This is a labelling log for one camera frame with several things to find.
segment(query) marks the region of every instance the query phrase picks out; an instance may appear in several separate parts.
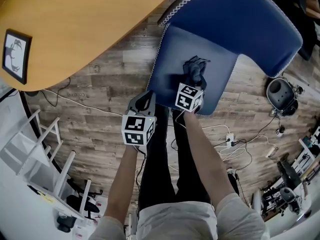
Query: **power outlet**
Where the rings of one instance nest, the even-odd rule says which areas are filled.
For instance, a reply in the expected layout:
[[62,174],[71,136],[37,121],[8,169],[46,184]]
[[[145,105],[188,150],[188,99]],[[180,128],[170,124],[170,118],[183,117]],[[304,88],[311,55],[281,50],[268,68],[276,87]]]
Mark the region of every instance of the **power outlet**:
[[234,134],[233,133],[227,134],[226,137],[225,137],[225,140],[227,141],[226,142],[226,147],[227,148],[231,148],[231,143],[234,142]]

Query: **white box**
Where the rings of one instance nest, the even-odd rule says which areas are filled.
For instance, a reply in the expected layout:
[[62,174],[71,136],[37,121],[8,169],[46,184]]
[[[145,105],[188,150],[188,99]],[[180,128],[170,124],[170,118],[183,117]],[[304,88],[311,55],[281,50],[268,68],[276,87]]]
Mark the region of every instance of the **white box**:
[[123,115],[121,132],[126,145],[146,146],[155,132],[154,116]]
[[201,105],[202,95],[203,91],[180,83],[178,93],[176,94],[175,105],[185,111],[192,112],[198,105]]

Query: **chair seat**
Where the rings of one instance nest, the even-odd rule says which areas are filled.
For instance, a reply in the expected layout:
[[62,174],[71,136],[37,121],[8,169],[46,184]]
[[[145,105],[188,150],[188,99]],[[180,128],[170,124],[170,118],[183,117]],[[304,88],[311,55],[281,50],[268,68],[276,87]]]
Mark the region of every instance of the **chair seat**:
[[169,25],[163,35],[147,89],[156,93],[156,103],[175,106],[183,64],[194,56],[210,60],[204,72],[207,87],[201,115],[211,115],[225,90],[238,55],[203,37]]

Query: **framed picture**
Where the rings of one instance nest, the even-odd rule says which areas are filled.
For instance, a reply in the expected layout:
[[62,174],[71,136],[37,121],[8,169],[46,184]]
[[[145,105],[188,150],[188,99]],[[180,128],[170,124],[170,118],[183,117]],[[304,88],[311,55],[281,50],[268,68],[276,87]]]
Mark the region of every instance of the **framed picture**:
[[11,29],[5,32],[2,68],[24,85],[27,83],[31,39],[31,36]]

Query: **floor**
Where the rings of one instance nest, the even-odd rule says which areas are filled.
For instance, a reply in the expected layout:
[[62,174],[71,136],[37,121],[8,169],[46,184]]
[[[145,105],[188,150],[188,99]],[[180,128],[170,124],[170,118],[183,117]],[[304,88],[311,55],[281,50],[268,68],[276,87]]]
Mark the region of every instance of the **floor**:
[[[60,95],[104,111],[125,113],[129,101],[147,86],[163,30],[157,26],[157,20],[173,1],[166,0],[113,48],[72,75],[70,85],[61,90]],[[294,72],[296,69],[303,74],[304,70],[320,69],[318,57],[317,50],[311,62],[302,63],[297,55],[289,71]],[[266,80],[264,73],[252,60],[240,56],[216,110],[210,117],[199,117],[201,124],[204,127],[225,124],[234,133],[235,140],[253,138],[272,120],[269,116],[272,106],[265,97]],[[66,86],[68,81],[66,79],[50,89],[56,92]],[[52,103],[56,102],[54,94],[45,94]],[[107,196],[125,149],[121,135],[121,117],[81,107],[62,98],[53,107],[40,92],[35,97],[27,97],[27,101],[32,111],[41,109],[40,120],[45,125],[60,117],[59,129],[64,144],[56,156],[58,164],[63,165],[69,152],[75,150],[76,157],[69,171],[70,176],[82,187],[84,180],[91,179],[90,190],[103,190],[103,194]],[[277,118],[261,131],[261,134],[269,138],[270,143],[279,148],[275,157],[289,152],[289,159],[293,161],[302,150],[298,138],[307,135],[309,128],[315,125],[314,116],[319,114],[319,109],[320,101],[304,93],[299,96],[298,111],[291,117],[280,119],[280,124],[286,129],[282,138],[278,138],[275,133],[279,126]],[[227,129],[209,128],[205,133],[211,143],[216,145],[225,141]],[[170,147],[173,139],[173,129],[169,127],[168,160],[173,168],[178,169],[177,152]],[[252,163],[238,171],[238,175],[248,202],[257,188],[266,186],[268,181],[279,176],[274,161],[265,157],[271,147],[265,137],[247,145]],[[143,156],[140,155],[137,168],[142,160]],[[248,165],[250,161],[249,154],[245,152],[227,161],[227,164],[236,169]],[[175,185],[179,173],[173,168],[170,168],[170,172]],[[136,207],[137,198],[138,188],[135,187],[130,210]]]

